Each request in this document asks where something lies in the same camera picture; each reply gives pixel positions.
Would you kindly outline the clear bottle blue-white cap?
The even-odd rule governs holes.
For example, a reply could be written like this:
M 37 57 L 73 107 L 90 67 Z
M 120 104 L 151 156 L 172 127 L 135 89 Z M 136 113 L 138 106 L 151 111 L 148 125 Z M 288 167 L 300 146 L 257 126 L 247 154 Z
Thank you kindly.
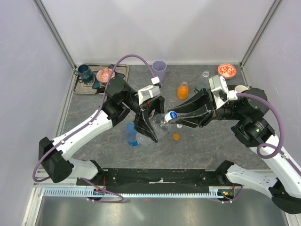
M 150 118 L 150 123 L 153 126 L 155 133 L 157 135 L 158 140 L 162 139 L 165 135 L 167 135 L 171 130 L 171 125 L 168 122 L 164 121 L 164 116 L 166 113 L 156 114 Z M 137 133 L 136 135 L 138 144 L 141 145 L 150 145 L 153 142 L 150 138 Z

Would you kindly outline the orange juice bottle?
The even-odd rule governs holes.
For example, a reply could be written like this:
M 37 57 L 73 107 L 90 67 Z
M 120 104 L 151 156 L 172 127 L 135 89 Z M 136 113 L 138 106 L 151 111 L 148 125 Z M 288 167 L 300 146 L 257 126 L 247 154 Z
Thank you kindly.
M 185 100 L 189 94 L 189 86 L 188 83 L 183 81 L 177 90 L 177 97 L 181 100 Z

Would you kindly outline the clear plastic bottle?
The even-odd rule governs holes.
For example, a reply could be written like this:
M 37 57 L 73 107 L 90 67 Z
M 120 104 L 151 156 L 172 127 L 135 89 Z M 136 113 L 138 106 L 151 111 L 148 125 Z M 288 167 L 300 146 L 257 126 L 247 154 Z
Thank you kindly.
M 194 88 L 194 93 L 198 93 L 201 89 L 209 89 L 210 84 L 209 84 L 209 71 L 205 70 L 203 71 L 202 75 L 198 78 L 195 88 Z

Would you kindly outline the blue water bottle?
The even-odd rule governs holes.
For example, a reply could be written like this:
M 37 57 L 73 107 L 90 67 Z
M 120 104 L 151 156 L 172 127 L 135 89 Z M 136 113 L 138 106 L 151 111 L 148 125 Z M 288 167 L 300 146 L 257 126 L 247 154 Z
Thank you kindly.
M 138 146 L 138 141 L 136 138 L 137 131 L 135 130 L 135 126 L 132 123 L 127 124 L 127 142 L 131 146 Z

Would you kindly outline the orange bottle cap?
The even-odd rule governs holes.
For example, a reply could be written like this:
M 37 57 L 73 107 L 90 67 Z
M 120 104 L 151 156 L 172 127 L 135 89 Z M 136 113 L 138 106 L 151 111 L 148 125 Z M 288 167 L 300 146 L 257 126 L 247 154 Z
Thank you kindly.
M 179 140 L 181 138 L 181 136 L 178 133 L 174 133 L 172 135 L 172 138 L 173 138 L 173 140 L 177 141 L 177 140 Z

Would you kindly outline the white blue bottle cap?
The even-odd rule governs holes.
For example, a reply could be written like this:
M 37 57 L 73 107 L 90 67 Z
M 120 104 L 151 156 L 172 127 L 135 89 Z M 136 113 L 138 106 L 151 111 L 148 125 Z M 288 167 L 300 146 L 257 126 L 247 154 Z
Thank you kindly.
M 170 111 L 170 112 L 165 114 L 164 121 L 169 122 L 169 121 L 171 121 L 171 120 L 173 120 L 177 117 L 178 117 L 178 114 L 175 111 Z

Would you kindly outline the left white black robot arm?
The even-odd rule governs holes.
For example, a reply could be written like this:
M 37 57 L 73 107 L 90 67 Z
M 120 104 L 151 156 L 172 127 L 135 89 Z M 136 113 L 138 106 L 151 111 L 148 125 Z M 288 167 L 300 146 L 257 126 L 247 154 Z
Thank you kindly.
M 158 142 L 158 136 L 150 123 L 152 114 L 164 113 L 165 99 L 160 95 L 159 78 L 138 91 L 132 89 L 122 78 L 114 77 L 107 83 L 107 99 L 98 110 L 65 134 L 39 142 L 39 161 L 54 183 L 59 183 L 71 174 L 84 177 L 91 184 L 103 181 L 100 167 L 93 161 L 72 160 L 71 157 L 87 142 L 122 122 L 135 112 L 134 129 Z

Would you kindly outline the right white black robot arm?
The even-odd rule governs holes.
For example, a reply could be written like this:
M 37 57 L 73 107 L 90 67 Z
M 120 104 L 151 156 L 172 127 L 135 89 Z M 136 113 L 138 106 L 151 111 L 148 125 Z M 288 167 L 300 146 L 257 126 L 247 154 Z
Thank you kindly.
M 174 108 L 177 117 L 172 124 L 196 128 L 213 120 L 236 120 L 231 128 L 243 145 L 260 156 L 274 176 L 267 177 L 246 170 L 233 162 L 224 161 L 215 171 L 216 182 L 247 186 L 269 197 L 282 211 L 301 211 L 301 168 L 284 149 L 284 128 L 278 121 L 279 135 L 264 115 L 275 108 L 267 101 L 265 92 L 252 88 L 238 93 L 234 90 L 202 89 L 192 98 Z

